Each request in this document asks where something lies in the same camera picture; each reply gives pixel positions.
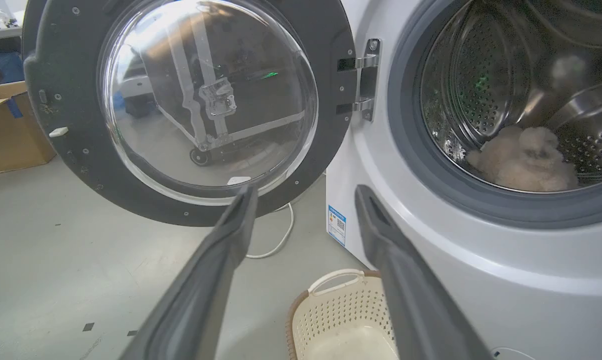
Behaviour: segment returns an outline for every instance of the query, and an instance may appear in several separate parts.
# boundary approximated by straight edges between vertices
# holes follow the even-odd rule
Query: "cardboard box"
[[[54,155],[36,123],[25,82],[0,84],[0,173],[46,164]]]

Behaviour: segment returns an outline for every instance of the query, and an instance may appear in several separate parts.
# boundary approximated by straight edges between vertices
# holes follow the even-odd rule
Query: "brown basket rim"
[[[381,277],[381,273],[369,269],[363,270],[363,275],[368,278]],[[307,299],[309,296],[310,293],[307,290],[301,292],[301,294],[296,297],[290,306],[290,310],[287,312],[287,320],[285,321],[285,337],[287,337],[287,351],[290,355],[290,360],[298,360],[298,356],[296,355],[296,345],[294,344],[294,334],[292,333],[292,321],[294,321],[294,313],[296,313],[296,310],[299,308],[299,305],[301,305],[303,300]]]

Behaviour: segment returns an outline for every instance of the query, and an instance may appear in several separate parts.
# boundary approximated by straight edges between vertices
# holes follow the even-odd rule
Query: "metal hinge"
[[[358,81],[358,98],[352,104],[352,112],[361,112],[363,119],[372,121],[374,96],[376,95],[376,77],[381,54],[380,39],[369,39],[365,46],[365,55],[357,57],[355,68],[361,69]]]

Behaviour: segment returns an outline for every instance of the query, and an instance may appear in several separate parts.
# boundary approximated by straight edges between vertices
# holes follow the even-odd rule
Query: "white cable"
[[[287,239],[290,237],[290,233],[292,232],[292,227],[294,227],[294,210],[292,209],[292,203],[288,202],[286,205],[283,205],[283,206],[279,207],[278,209],[272,211],[273,213],[275,213],[275,212],[285,209],[285,207],[290,208],[290,227],[287,228],[287,232],[285,233],[285,235],[283,235],[283,239],[281,239],[281,241],[279,241],[278,245],[275,246],[275,248],[273,248],[271,251],[263,253],[263,255],[249,255],[248,254],[245,256],[246,258],[248,258],[248,259],[267,258],[268,256],[272,256],[275,253],[278,253],[278,251],[281,248],[283,248],[283,246],[285,245],[285,242],[287,242]]]

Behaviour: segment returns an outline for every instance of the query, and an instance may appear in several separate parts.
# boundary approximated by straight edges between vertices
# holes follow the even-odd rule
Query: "open round door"
[[[211,226],[245,185],[258,215],[296,198],[337,152],[350,117],[337,109],[356,95],[339,0],[30,0],[23,47],[67,166],[164,223]]]

